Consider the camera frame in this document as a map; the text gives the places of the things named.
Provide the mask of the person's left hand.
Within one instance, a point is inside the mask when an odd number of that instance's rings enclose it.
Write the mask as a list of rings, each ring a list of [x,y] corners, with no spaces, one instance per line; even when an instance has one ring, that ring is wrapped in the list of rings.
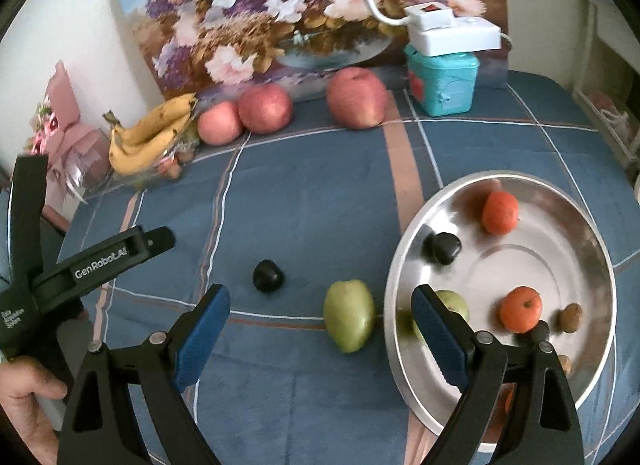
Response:
[[[21,357],[1,363],[1,405],[40,464],[58,461],[58,436],[37,398],[62,400],[66,393],[66,384],[35,359]]]

